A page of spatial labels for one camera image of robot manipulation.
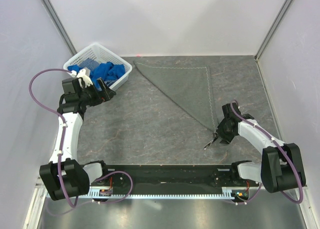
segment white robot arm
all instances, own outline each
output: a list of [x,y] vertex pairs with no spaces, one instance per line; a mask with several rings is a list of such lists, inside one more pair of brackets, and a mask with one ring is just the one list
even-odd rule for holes
[[[97,90],[89,75],[90,71],[84,68],[78,74],[72,72],[71,78],[62,81],[64,94],[60,98],[57,111],[64,117],[65,123],[58,118],[59,129],[53,154],[49,164],[42,165],[39,170],[40,177],[53,200],[65,198],[58,175],[60,154],[61,174],[69,197],[88,193],[90,184],[103,174],[100,162],[91,162],[83,167],[78,164],[78,137],[87,107],[109,101],[116,93],[107,87],[101,78],[97,79],[101,90]],[[64,127],[64,143],[60,150]]]
[[293,163],[301,185],[306,185],[300,149],[296,144],[287,144],[270,135],[251,115],[242,115],[236,103],[226,104],[222,106],[222,110],[224,119],[218,125],[211,144],[218,138],[222,139],[222,143],[229,144],[235,136],[241,136],[248,140],[262,156],[261,163],[234,162],[232,165],[239,178],[263,183],[270,193],[297,188],[298,183],[294,172],[288,160],[279,151],[279,146]]

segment blue cloth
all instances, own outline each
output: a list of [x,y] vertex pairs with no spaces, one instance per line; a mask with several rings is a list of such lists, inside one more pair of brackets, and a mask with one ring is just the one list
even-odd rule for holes
[[[88,59],[84,60],[80,64],[80,66],[79,65],[68,66],[68,70],[76,71],[76,73],[79,73],[79,71],[84,67],[88,68],[88,65],[92,68],[94,65],[96,65],[94,64],[94,62],[98,64],[98,62],[96,62],[95,60],[92,60],[92,59],[88,60]],[[114,82],[116,82],[119,78],[121,78],[125,73],[126,73],[126,70],[123,64],[114,65],[112,62],[107,62],[107,63],[99,64],[97,67],[93,68],[92,70],[90,69],[90,78],[92,83],[95,85],[95,87],[97,89],[101,89],[97,81],[98,78],[102,78],[102,80],[109,87]]]
[[92,60],[91,58],[85,59],[83,62],[80,63],[79,67],[81,68],[88,68],[90,71],[93,71],[99,66],[99,62]]

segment gray marble surface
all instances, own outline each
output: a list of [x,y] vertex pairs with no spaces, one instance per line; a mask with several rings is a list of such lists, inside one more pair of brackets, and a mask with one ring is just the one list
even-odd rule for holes
[[253,56],[127,57],[132,64],[128,81],[109,102],[88,108],[78,140],[78,161],[107,164],[230,164],[259,162],[261,155],[244,138],[230,145],[216,142],[206,150],[212,132],[176,106],[145,79],[133,61],[150,66],[209,66],[215,109],[237,99],[273,135],[277,131]]

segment white basket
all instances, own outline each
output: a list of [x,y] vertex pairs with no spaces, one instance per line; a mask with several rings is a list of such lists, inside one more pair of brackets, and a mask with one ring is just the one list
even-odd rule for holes
[[68,70],[68,66],[79,65],[88,58],[95,60],[98,63],[112,62],[113,64],[124,65],[125,74],[110,86],[110,89],[114,91],[128,80],[129,73],[132,71],[132,65],[99,43],[93,43],[79,51],[63,65],[63,69]]

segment white panel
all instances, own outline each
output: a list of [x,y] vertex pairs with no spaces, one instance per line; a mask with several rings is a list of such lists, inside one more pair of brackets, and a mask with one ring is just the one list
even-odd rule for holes
[[294,0],[260,60],[281,134],[302,153],[320,215],[320,4]]
[[254,55],[285,0],[51,0],[79,51]]
[[[61,68],[71,57],[40,0],[0,0],[0,227],[22,228],[39,166],[48,163],[58,119],[29,96],[34,74]],[[66,75],[50,72],[35,96],[57,108]]]

